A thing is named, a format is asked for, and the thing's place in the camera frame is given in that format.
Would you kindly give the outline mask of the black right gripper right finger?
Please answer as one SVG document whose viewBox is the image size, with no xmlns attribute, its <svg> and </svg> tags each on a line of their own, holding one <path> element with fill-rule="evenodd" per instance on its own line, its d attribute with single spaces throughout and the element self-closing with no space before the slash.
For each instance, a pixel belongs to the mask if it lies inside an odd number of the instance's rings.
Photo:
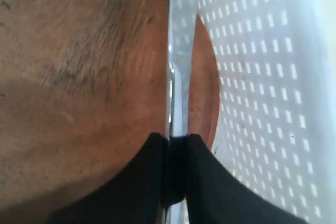
<svg viewBox="0 0 336 224">
<path fill-rule="evenodd" d="M 304 223 L 264 200 L 226 170 L 199 135 L 186 138 L 186 200 L 190 223 Z"/>
</svg>

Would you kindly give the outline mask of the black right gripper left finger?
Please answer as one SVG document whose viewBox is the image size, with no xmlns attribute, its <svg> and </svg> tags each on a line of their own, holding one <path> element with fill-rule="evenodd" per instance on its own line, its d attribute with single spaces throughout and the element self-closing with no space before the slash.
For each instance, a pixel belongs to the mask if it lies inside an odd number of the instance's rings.
<svg viewBox="0 0 336 224">
<path fill-rule="evenodd" d="M 165 146 L 164 137 L 151 133 L 114 178 L 53 212 L 47 223 L 156 223 Z"/>
</svg>

